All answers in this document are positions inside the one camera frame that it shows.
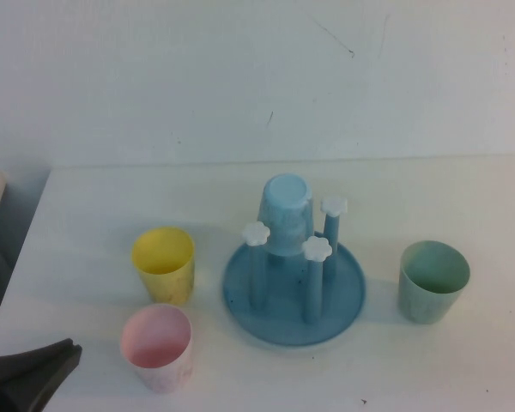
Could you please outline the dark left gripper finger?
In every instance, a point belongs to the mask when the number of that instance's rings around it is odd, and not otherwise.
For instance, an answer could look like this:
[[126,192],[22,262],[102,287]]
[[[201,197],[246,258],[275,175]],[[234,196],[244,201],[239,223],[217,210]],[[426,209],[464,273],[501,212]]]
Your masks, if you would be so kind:
[[72,340],[64,339],[43,348],[0,356],[0,382],[12,379],[51,361],[72,348]]
[[33,370],[0,382],[0,411],[41,411],[57,388],[78,366],[82,347],[72,343],[66,354]]

